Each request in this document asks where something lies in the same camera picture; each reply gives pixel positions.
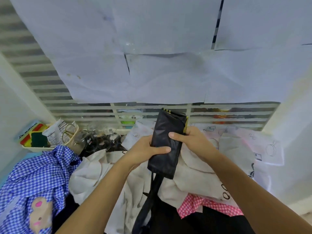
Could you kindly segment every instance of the left hand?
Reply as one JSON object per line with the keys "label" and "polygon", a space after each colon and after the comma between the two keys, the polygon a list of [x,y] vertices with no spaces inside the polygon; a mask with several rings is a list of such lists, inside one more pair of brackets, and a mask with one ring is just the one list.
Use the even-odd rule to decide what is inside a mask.
{"label": "left hand", "polygon": [[123,156],[131,169],[135,169],[141,163],[149,160],[153,155],[166,154],[171,151],[170,147],[151,147],[152,135],[143,136]]}

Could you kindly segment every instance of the printed fabric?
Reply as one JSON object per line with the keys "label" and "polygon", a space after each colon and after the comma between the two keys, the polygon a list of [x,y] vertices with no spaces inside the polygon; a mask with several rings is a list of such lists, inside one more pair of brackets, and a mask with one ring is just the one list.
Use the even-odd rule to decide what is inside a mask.
{"label": "printed fabric", "polygon": [[16,164],[0,190],[0,233],[51,233],[80,162],[72,150],[58,145]]}
{"label": "printed fabric", "polygon": [[195,213],[200,206],[206,206],[230,217],[244,215],[237,207],[217,203],[193,194],[188,194],[180,208],[177,209],[177,212],[181,218],[184,218],[192,213]]}

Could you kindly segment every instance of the hand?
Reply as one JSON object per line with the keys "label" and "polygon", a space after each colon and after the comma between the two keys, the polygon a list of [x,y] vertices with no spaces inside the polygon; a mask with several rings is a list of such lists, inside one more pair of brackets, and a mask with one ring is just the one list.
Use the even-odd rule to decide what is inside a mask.
{"label": "hand", "polygon": [[169,137],[185,143],[193,153],[205,162],[207,157],[219,153],[213,144],[209,142],[205,135],[195,126],[189,126],[186,129],[186,135],[170,132]]}
{"label": "hand", "polygon": [[123,156],[131,169],[135,169],[141,163],[149,160],[153,155],[165,154],[171,151],[170,147],[151,147],[152,135],[143,136],[134,146]]}

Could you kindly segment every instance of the right hand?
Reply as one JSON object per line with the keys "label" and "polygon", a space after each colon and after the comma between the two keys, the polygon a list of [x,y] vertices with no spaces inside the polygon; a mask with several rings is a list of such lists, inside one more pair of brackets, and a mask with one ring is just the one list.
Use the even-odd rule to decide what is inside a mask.
{"label": "right hand", "polygon": [[169,137],[185,143],[186,146],[203,161],[219,153],[213,144],[209,142],[205,135],[195,126],[189,126],[186,129],[186,135],[170,132]]}

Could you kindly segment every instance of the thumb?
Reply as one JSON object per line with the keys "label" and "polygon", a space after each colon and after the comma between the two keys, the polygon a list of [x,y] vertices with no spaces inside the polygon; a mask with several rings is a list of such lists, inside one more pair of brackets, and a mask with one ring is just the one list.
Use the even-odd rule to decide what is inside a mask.
{"label": "thumb", "polygon": [[170,137],[171,139],[174,139],[174,140],[177,140],[177,141],[180,141],[180,142],[183,142],[183,143],[185,143],[186,140],[187,140],[187,136],[185,136],[185,135],[180,135],[180,134],[174,133],[174,132],[170,132],[170,133],[169,133],[169,137]]}
{"label": "thumb", "polygon": [[155,154],[165,154],[171,151],[170,147],[151,147],[153,155]]}

